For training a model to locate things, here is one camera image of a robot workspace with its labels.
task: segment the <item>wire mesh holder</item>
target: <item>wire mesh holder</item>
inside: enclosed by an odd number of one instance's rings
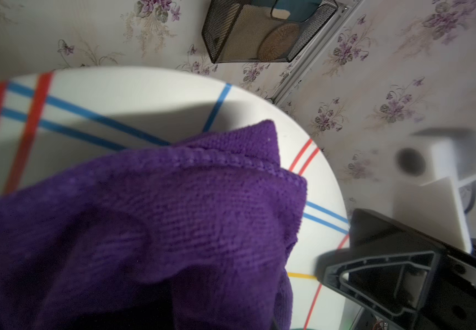
[[[291,62],[339,9],[335,0],[323,0],[299,22],[300,0],[293,0],[293,12],[277,8],[280,1],[212,0],[202,30],[211,62]],[[286,17],[275,17],[275,10]]]

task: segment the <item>white round table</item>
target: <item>white round table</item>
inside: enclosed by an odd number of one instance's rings
[[[311,275],[316,257],[348,246],[337,180],[321,150],[289,116],[222,81],[172,70],[102,67],[0,83],[0,195],[123,149],[160,147],[203,131],[275,122],[281,166],[308,181],[298,243],[286,269],[292,329],[339,328],[345,298]]]

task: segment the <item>microfiber towel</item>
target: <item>microfiber towel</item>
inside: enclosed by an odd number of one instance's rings
[[[175,329],[289,329],[284,266],[305,202],[271,121],[101,157],[0,197],[0,329],[137,306],[154,329],[160,301]]]

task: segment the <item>blue line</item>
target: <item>blue line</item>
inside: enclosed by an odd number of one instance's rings
[[[30,89],[28,87],[22,86],[20,84],[17,84],[15,82],[10,81],[7,89],[11,92],[20,94],[25,97],[32,98],[34,95],[34,90]],[[46,103],[53,106],[57,107],[62,110],[69,111],[71,113],[74,113],[79,116],[83,116],[84,118],[87,118],[89,120],[93,120],[95,122],[99,122],[103,125],[109,126],[111,128],[115,128],[121,132],[130,134],[131,136],[138,137],[140,139],[146,140],[150,143],[153,143],[158,146],[168,146],[170,142],[167,142],[165,140],[162,140],[158,137],[155,137],[153,135],[150,135],[146,132],[143,132],[142,130],[133,128],[131,126],[125,125],[121,122],[117,122],[116,120],[113,120],[111,118],[105,117],[103,115],[99,115],[96,112],[92,112],[88,109],[79,107],[75,104],[66,102],[64,100],[61,100],[59,98],[56,98],[54,96],[47,96]]]
[[[343,234],[345,234],[345,235],[348,234],[348,231],[347,231],[347,230],[342,229],[342,228],[340,228],[340,227],[337,227],[336,225],[331,224],[331,223],[329,223],[329,222],[327,222],[327,221],[324,221],[324,220],[322,220],[322,219],[319,219],[319,218],[317,218],[316,216],[313,216],[313,215],[309,215],[309,214],[307,214],[307,213],[304,213],[303,217],[304,217],[304,218],[307,218],[307,219],[309,219],[309,220],[313,220],[313,221],[315,221],[315,222],[318,222],[318,223],[320,223],[320,224],[323,224],[323,225],[325,225],[325,226],[327,226],[327,227],[329,227],[329,228],[335,229],[335,230],[337,230],[338,232],[341,232],[341,233],[343,233]]]
[[[27,122],[27,115],[26,114],[22,114],[21,112],[18,112],[16,110],[12,110],[12,109],[9,109],[9,108],[1,109],[1,115],[4,116],[4,117],[10,118],[10,119],[14,119],[18,122]],[[49,120],[41,119],[40,122],[38,123],[38,126],[41,127],[41,128],[47,129],[47,130],[51,130],[51,131],[54,131],[54,132],[57,132],[57,133],[60,133],[60,134],[63,134],[63,135],[73,137],[75,139],[79,139],[79,140],[82,140],[82,141],[85,141],[85,142],[95,144],[97,146],[108,148],[108,149],[111,149],[111,150],[120,151],[120,150],[126,149],[126,147],[121,146],[117,143],[110,142],[110,141],[104,140],[100,137],[89,135],[87,133],[84,133],[84,132],[81,132],[81,131],[78,131],[78,130],[75,130],[75,129],[72,129],[72,128],[69,128],[69,127],[65,127],[65,126],[62,126],[62,125],[59,125],[56,122],[50,122]]]
[[[212,123],[214,122],[214,119],[216,118],[216,115],[218,115],[218,111],[221,108],[221,105],[223,104],[223,101],[225,101],[225,98],[227,97],[227,94],[229,94],[229,90],[231,90],[232,85],[230,83],[226,83],[225,87],[221,91],[220,97],[218,98],[218,101],[216,101],[216,104],[214,105],[214,108],[212,108],[212,111],[210,112],[210,115],[208,115],[207,122],[205,123],[205,126],[203,126],[203,132],[208,132],[210,127],[212,126]]]
[[[321,212],[324,212],[324,213],[327,214],[327,215],[331,215],[331,216],[333,216],[334,218],[339,219],[340,221],[343,221],[343,222],[345,222],[345,223],[349,223],[347,218],[345,218],[345,217],[343,217],[343,216],[340,216],[340,215],[336,214],[335,212],[332,212],[332,211],[330,211],[330,210],[327,210],[326,208],[320,207],[319,205],[314,204],[314,203],[312,203],[312,202],[310,202],[310,201],[306,201],[306,205],[309,206],[309,207],[311,207],[311,208],[314,208],[314,209],[316,209],[316,210],[319,210],[319,211],[321,211]]]

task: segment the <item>floral wallpaper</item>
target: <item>floral wallpaper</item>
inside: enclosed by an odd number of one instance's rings
[[[390,146],[428,127],[476,130],[476,0],[366,0],[279,104],[327,157],[348,214],[392,215]],[[460,194],[465,208],[470,187]],[[476,205],[467,218],[476,237]]]
[[[292,63],[211,63],[201,30],[210,0],[0,0],[0,80],[91,65],[212,76],[270,98]]]

